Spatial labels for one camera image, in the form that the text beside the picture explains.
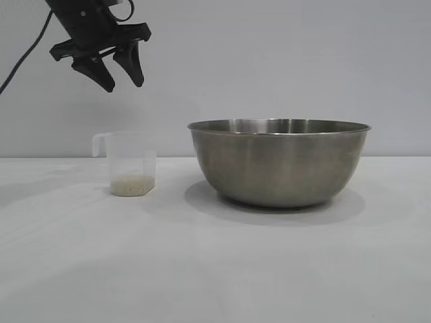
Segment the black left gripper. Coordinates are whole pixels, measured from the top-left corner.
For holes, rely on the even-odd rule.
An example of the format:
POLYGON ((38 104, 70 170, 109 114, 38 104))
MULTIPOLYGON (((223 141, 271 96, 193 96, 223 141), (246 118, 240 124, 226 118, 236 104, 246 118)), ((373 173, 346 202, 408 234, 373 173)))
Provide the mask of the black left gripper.
POLYGON ((96 55, 116 48, 113 60, 119 64, 135 86, 141 87, 144 75, 139 60, 139 41, 147 42, 151 31, 146 23, 120 24, 105 1, 47 1, 69 40, 50 49, 56 61, 73 57, 72 69, 85 75, 106 92, 112 93, 115 81, 103 60, 96 55))

